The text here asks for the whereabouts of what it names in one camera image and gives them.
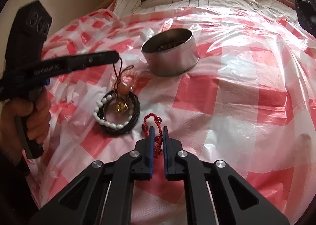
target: round metal can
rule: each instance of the round metal can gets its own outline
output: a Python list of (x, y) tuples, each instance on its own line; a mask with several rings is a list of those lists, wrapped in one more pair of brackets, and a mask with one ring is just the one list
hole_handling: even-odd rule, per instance
[(185, 28), (153, 36), (142, 45), (141, 51), (151, 72), (160, 77), (187, 72), (199, 61), (193, 33)]

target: black handheld controller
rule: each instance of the black handheld controller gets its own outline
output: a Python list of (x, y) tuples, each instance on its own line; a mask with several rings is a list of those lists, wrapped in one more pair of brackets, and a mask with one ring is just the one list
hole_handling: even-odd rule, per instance
[[(115, 64), (120, 59), (116, 51), (106, 51), (41, 61), (51, 22), (52, 18), (39, 1), (17, 12), (8, 39), (5, 71), (0, 79), (0, 101), (18, 96), (35, 103), (51, 77), (87, 67)], [(17, 116), (15, 121), (26, 157), (40, 157), (44, 152), (43, 147), (26, 134), (27, 117)]]
[[(40, 60), (43, 44), (52, 23), (52, 18), (39, 1), (20, 8), (14, 19), (5, 53), (5, 72), (18, 69), (24, 65)], [(42, 88), (24, 92), (19, 97), (36, 102)], [(27, 135), (27, 117), (15, 118), (22, 146), (29, 159), (43, 154), (43, 147)]]

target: amber bead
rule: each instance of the amber bead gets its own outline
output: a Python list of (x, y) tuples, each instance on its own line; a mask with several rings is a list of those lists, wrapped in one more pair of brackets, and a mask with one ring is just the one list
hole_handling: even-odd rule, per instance
[(118, 84), (118, 94), (127, 95), (130, 92), (130, 87), (126, 83)]

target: blue trigger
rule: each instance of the blue trigger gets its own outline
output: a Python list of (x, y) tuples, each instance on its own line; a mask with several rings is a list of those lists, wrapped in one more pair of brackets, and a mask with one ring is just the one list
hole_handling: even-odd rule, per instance
[(149, 157), (149, 176), (152, 179), (153, 178), (153, 170), (154, 170), (154, 136), (155, 131), (154, 128), (150, 130), (148, 140), (150, 140), (149, 145), (150, 145), (150, 153), (148, 155)]
[(163, 163), (165, 168), (165, 178), (168, 179), (168, 153), (167, 153), (167, 143), (166, 134), (162, 133), (162, 145), (163, 145)]
[(44, 85), (49, 85), (51, 83), (51, 80), (48, 78), (44, 81)]

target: wrinkled plastic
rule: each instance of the wrinkled plastic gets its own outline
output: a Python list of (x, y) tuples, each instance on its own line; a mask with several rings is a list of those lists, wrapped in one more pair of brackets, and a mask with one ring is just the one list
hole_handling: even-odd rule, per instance
[[(200, 61), (180, 76), (155, 77), (140, 47), (177, 27), (193, 31)], [(310, 34), (284, 17), (227, 8), (178, 8), (121, 19), (99, 10), (51, 36), (43, 55), (109, 49), (139, 75), (139, 121), (117, 138), (96, 124), (96, 101), (115, 82), (111, 65), (53, 78), (45, 153), (29, 163), (28, 182), (39, 207), (94, 160), (111, 162), (134, 149), (143, 138), (143, 117), (154, 112), (185, 150), (208, 162), (225, 160), (291, 224), (298, 220), (316, 193), (316, 43)], [(185, 213), (183, 183), (164, 179), (160, 156), (153, 179), (135, 183), (132, 223), (185, 224)]]

